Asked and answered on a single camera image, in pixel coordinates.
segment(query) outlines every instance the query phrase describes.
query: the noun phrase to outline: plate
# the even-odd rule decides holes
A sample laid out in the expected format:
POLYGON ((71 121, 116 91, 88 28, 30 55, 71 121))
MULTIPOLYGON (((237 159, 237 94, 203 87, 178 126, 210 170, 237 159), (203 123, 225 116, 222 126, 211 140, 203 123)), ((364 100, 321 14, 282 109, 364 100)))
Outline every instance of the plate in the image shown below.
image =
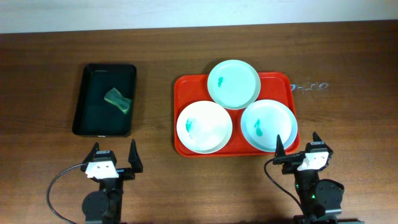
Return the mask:
POLYGON ((232 120, 228 112, 211 101, 188 105, 178 117, 177 135, 189 150, 208 154, 220 150, 232 135, 232 120))
POLYGON ((246 62, 227 60, 216 65, 209 74, 207 89, 219 105, 232 110, 253 103, 260 94, 260 77, 246 62))
POLYGON ((291 110, 274 100, 259 100, 248 106, 241 118, 244 138, 255 148, 275 152, 279 134, 288 148, 297 136, 297 120, 291 110))

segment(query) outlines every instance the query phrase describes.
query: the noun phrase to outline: wall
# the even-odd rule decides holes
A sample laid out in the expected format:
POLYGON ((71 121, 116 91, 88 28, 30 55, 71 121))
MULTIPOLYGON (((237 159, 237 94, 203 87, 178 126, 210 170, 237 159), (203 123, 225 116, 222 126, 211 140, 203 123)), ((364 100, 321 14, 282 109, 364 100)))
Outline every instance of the wall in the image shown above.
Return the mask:
POLYGON ((398 19, 398 0, 1 0, 0 33, 398 19))

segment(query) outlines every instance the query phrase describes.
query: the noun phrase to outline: wooden table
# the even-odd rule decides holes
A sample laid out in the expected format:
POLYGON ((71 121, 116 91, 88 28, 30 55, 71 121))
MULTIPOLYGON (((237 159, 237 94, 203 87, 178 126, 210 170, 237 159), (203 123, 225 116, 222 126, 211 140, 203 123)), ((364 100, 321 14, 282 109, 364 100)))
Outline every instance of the wooden table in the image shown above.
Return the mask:
MULTIPOLYGON (((132 138, 144 173, 124 185, 125 222, 267 222, 299 214, 264 174, 271 156, 188 159, 174 149, 174 80, 230 58, 284 72, 295 85, 299 151, 313 131, 335 151, 320 177, 346 187, 340 218, 398 220, 397 21, 6 34, 0 57, 1 223, 62 223, 45 202, 52 178, 80 163, 96 141, 126 167, 132 138), (93 62, 137 67, 128 138, 72 133, 82 68, 93 62)), ((269 170, 294 193, 292 175, 269 170)), ((56 182, 51 199, 83 223, 81 202, 97 188, 74 170, 56 182)))

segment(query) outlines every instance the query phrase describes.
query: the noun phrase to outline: teal residue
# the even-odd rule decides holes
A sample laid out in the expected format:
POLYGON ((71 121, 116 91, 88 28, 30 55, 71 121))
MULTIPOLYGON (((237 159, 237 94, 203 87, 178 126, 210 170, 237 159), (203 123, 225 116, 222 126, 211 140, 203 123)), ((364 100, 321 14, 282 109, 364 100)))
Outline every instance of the teal residue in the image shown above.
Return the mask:
POLYGON ((193 119, 193 118, 188 118, 187 119, 187 122, 185 123, 185 128, 187 129, 187 131, 188 131, 188 134, 189 134, 189 132, 192 130, 192 126, 193 126, 193 122, 195 121, 195 119, 193 119))
POLYGON ((257 119, 257 122, 254 124, 254 127, 256 128, 257 136, 261 137, 262 136, 262 131, 260 129, 260 119, 257 119))
POLYGON ((218 87, 221 87, 221 84, 223 83, 224 78, 223 77, 219 77, 218 78, 218 87))

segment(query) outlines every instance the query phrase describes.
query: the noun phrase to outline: plate rim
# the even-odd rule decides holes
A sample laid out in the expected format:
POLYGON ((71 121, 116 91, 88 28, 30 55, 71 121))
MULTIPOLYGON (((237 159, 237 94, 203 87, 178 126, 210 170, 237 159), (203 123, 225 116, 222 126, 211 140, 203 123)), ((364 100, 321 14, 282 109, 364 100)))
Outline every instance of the plate rim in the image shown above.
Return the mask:
POLYGON ((250 106, 252 103, 254 103, 256 101, 256 99, 259 97, 260 95, 260 91, 261 91, 261 81, 260 81, 260 76, 258 74, 258 72, 256 71, 256 69, 254 69, 253 66, 251 66, 250 64, 248 64, 247 62, 244 62, 242 60, 236 60, 236 59, 231 59, 231 60, 225 60, 223 62, 220 62, 219 64, 217 64, 216 66, 214 66, 213 69, 211 69, 208 79, 207 79, 207 91, 209 92, 209 95, 211 97, 211 99, 221 105, 224 108, 227 108, 229 110, 240 110, 240 109, 244 109, 247 108, 248 106, 250 106), (249 101, 247 101, 245 104, 239 106, 239 107, 230 107, 229 105, 225 105, 223 102, 221 102, 220 100, 218 100, 218 98, 215 97, 215 94, 212 93, 212 89, 210 88, 212 86, 212 84, 210 83, 210 79, 212 76, 214 76, 217 71, 217 69, 219 69, 221 66, 224 66, 226 64, 240 64, 240 65, 244 65, 246 68, 248 68, 250 71, 252 71, 251 73, 253 74, 253 77, 255 79, 255 90, 254 93, 252 95, 252 97, 250 98, 249 101))
POLYGON ((292 130, 291 130, 291 132, 290 132, 290 136, 288 137, 288 140, 291 138, 291 136, 292 136, 292 131, 295 129, 295 131, 294 131, 294 137, 292 138, 290 144, 289 144, 289 145, 285 145, 285 143, 286 143, 288 140, 286 140, 286 142, 283 143, 284 148, 287 149, 288 147, 290 147, 290 146, 294 143, 295 139, 297 138, 298 132, 299 132, 299 127, 298 127, 298 124, 297 124, 297 118, 295 117, 293 111, 292 111, 288 106, 286 106, 286 105, 284 105, 283 103, 281 103, 281 102, 279 102, 279 101, 276 101, 276 100, 267 100, 267 99, 264 99, 264 100, 257 100, 257 101, 255 101, 254 103, 250 104, 250 105, 243 111, 241 120, 240 120, 240 122, 239 122, 239 123, 240 123, 240 126, 241 126, 241 131, 242 131, 243 137, 245 138, 245 140, 246 140, 251 146, 255 147, 256 149, 258 149, 258 150, 260 150, 260 151, 263 151, 263 152, 275 152, 275 150, 270 151, 270 150, 261 149, 261 148, 255 146, 255 145, 252 144, 250 141, 248 141, 248 138, 247 138, 246 135, 245 135, 244 129, 246 129, 246 127, 243 125, 243 118, 244 118, 245 114, 247 114, 246 112, 248 111, 248 108, 249 108, 250 106, 253 106, 255 103, 258 103, 258 102, 273 102, 273 103, 276 103, 277 105, 282 106, 281 108, 283 108, 284 111, 287 112, 287 114, 288 114, 288 116, 289 116, 289 118, 290 118, 290 120, 291 120, 291 122, 292 122, 292 130))
POLYGON ((217 103, 215 103, 215 102, 212 102, 212 101, 200 100, 200 101, 196 101, 196 102, 193 102, 193 103, 189 104, 188 106, 186 106, 186 107, 180 112, 180 114, 179 114, 178 117, 177 117, 177 122, 176 122, 176 125, 175 125, 175 129, 176 129, 176 132, 177 132, 177 137, 178 137, 178 139, 180 140, 180 142, 181 142, 188 150, 191 150, 192 152, 199 153, 199 154, 211 154, 211 153, 214 153, 214 152, 217 152, 217 151, 221 150, 222 148, 224 148, 225 145, 227 145, 227 143, 229 142, 229 140, 231 139, 231 136, 232 136, 232 132, 233 132, 233 123, 232 123, 231 116, 229 115, 229 113, 227 112, 227 110, 226 110, 224 107, 222 107, 221 105, 219 105, 219 104, 217 104, 217 103), (219 144, 217 144, 213 149, 207 149, 207 150, 205 150, 205 151, 196 151, 196 150, 194 150, 194 149, 191 149, 190 147, 188 147, 188 146, 186 146, 186 145, 184 144, 184 142, 181 140, 180 136, 178 135, 178 121, 180 121, 180 116, 181 116, 181 114, 182 114, 183 111, 184 111, 186 108, 188 108, 190 105, 193 105, 193 104, 195 104, 195 103, 200 103, 200 102, 211 103, 212 105, 215 105, 215 106, 217 106, 218 108, 221 108, 221 109, 228 115, 228 129, 227 129, 227 132, 226 132, 226 134, 225 134, 224 139, 223 139, 219 144))

